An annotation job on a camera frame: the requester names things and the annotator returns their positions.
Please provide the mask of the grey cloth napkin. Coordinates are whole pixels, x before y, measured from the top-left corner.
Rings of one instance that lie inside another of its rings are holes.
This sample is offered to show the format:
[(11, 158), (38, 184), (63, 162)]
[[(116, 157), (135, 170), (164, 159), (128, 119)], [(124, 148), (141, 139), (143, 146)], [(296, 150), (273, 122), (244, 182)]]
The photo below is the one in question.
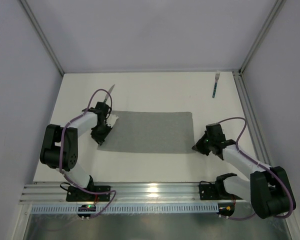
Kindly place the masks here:
[(100, 151), (188, 154), (195, 144), (191, 112), (114, 111), (118, 117)]

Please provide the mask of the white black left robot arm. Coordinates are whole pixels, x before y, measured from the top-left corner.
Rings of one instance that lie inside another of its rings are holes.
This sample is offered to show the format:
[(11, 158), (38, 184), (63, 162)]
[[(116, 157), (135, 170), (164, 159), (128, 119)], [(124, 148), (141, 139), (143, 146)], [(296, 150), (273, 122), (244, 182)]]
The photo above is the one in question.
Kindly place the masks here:
[(95, 107), (84, 109), (81, 115), (65, 126), (49, 124), (44, 133), (40, 162), (59, 171), (75, 188), (85, 193), (93, 193), (93, 178), (78, 163), (78, 139), (90, 132), (91, 138), (101, 146), (117, 119), (112, 114), (111, 106), (98, 102)]

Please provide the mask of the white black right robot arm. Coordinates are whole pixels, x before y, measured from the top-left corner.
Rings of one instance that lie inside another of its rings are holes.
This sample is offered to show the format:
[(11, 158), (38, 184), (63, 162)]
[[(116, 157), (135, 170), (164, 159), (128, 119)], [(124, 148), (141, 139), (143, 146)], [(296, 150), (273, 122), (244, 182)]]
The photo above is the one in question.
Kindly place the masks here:
[(296, 200), (285, 169), (253, 159), (240, 149), (236, 141), (226, 138), (220, 123), (207, 125), (203, 136), (192, 149), (206, 156), (214, 154), (246, 177), (242, 179), (236, 173), (226, 173), (217, 176), (211, 183), (201, 181), (199, 190), (202, 194), (209, 193), (203, 189), (203, 185), (210, 185), (210, 193), (222, 200), (246, 200), (261, 219), (287, 218), (296, 209)]

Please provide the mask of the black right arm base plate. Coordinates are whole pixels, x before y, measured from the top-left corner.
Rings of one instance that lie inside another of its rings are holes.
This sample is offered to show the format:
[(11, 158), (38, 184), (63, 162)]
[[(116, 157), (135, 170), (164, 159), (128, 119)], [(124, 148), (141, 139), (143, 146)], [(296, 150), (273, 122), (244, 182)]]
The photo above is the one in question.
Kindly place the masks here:
[(200, 181), (198, 183), (199, 199), (201, 201), (212, 201), (212, 200), (242, 200), (247, 197), (246, 190), (233, 190), (232, 188), (225, 190), (223, 185), (218, 183), (215, 185), (214, 182)]

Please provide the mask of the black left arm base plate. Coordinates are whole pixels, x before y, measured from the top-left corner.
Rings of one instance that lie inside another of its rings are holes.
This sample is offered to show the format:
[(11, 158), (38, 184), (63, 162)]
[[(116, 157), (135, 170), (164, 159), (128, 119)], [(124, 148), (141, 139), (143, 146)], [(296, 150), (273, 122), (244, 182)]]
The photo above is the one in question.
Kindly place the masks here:
[(102, 192), (109, 192), (111, 190), (110, 185), (95, 185), (91, 192), (98, 193), (90, 194), (80, 190), (77, 187), (69, 186), (67, 190), (66, 201), (67, 202), (109, 202), (110, 194), (100, 194)]

